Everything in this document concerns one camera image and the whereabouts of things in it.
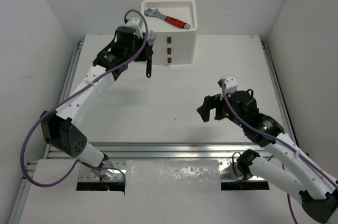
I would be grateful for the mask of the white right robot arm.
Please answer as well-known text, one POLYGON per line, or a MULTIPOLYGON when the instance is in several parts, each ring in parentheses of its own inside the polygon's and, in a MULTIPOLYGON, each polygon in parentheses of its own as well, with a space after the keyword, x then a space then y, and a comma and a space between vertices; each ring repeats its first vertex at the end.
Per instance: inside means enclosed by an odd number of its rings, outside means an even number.
POLYGON ((232 121, 249 140, 287 167, 283 170, 248 149, 236 160, 236 170, 241 175, 264 178, 293 197, 315 221, 329 221, 337 209, 337 179, 304 154, 275 119, 259 111, 251 89, 235 91, 225 98, 221 94, 206 96, 197 112, 208 122, 212 109, 215 109, 216 120, 232 121))

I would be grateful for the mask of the white drawer cabinet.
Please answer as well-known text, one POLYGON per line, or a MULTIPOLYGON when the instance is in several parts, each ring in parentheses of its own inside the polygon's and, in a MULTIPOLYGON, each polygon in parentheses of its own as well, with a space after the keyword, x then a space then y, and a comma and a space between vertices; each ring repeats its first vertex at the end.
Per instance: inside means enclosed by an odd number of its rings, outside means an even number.
POLYGON ((141 10, 148 28, 156 33, 152 63, 161 66, 191 64, 198 30, 195 1, 144 0, 141 3, 141 10), (184 21, 191 27, 189 30, 179 29, 161 19, 148 17, 144 14, 147 8, 157 8, 162 14, 184 21))

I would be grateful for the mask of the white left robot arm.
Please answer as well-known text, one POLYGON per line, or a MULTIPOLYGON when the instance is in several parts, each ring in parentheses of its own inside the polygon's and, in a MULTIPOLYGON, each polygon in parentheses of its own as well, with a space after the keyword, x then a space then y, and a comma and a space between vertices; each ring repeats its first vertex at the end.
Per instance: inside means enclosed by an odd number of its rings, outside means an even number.
POLYGON ((102 167, 107 156, 88 143, 79 127, 99 96, 127 70, 125 62, 133 60, 134 55, 146 62, 146 76, 151 77, 155 39, 153 31, 138 36, 133 27, 120 26, 113 40, 93 60, 70 100, 50 114, 42 114, 41 127, 46 143, 89 167, 102 167))

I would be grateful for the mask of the black handled adjustable wrench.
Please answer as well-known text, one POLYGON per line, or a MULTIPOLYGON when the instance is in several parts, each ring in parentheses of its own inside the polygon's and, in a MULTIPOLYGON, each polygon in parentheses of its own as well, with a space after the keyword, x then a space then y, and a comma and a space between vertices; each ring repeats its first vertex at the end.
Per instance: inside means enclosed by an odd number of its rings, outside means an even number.
POLYGON ((148 33, 147 43, 146 43, 146 77, 150 78, 152 76, 152 56, 153 56, 153 45, 156 39, 156 33, 153 30, 150 30, 148 33))

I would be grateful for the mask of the red handled adjustable wrench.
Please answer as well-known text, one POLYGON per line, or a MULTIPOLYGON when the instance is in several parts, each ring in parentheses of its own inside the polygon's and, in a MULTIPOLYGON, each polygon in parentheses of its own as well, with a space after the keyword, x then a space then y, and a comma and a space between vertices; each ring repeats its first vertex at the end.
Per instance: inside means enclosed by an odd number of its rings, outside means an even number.
POLYGON ((179 29, 184 29, 184 30, 189 30, 190 29, 190 24, 181 21, 177 18, 162 14, 157 8, 152 9, 152 8, 147 8, 146 10, 144 10, 144 14, 148 17, 155 17, 158 19, 161 19, 163 21, 165 21, 166 23, 177 27, 179 29))

